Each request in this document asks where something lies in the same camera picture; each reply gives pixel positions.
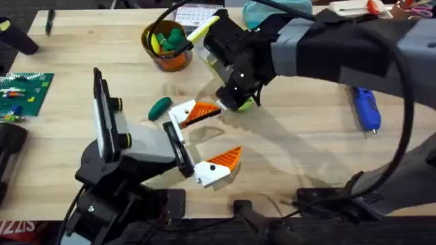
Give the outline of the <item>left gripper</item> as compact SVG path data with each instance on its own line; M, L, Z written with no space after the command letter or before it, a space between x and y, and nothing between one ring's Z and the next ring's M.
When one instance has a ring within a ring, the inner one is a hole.
M168 113L184 129L220 114L221 108L192 99L174 106ZM86 186L137 185L176 167L184 177L194 175L198 184L208 187L227 178L238 167L242 146L193 166L172 123L163 125L164 129L159 130L128 122L120 132L98 122L97 137L85 148L75 179Z

